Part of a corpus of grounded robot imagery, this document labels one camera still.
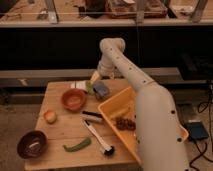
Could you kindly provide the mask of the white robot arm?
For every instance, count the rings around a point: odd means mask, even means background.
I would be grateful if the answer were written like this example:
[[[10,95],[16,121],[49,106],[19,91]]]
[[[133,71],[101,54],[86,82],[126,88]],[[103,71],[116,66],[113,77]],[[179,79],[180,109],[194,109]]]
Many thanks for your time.
[[[117,68],[136,92],[136,138],[143,171],[190,171],[178,112],[171,93],[124,54],[122,38],[100,41],[98,74]]]

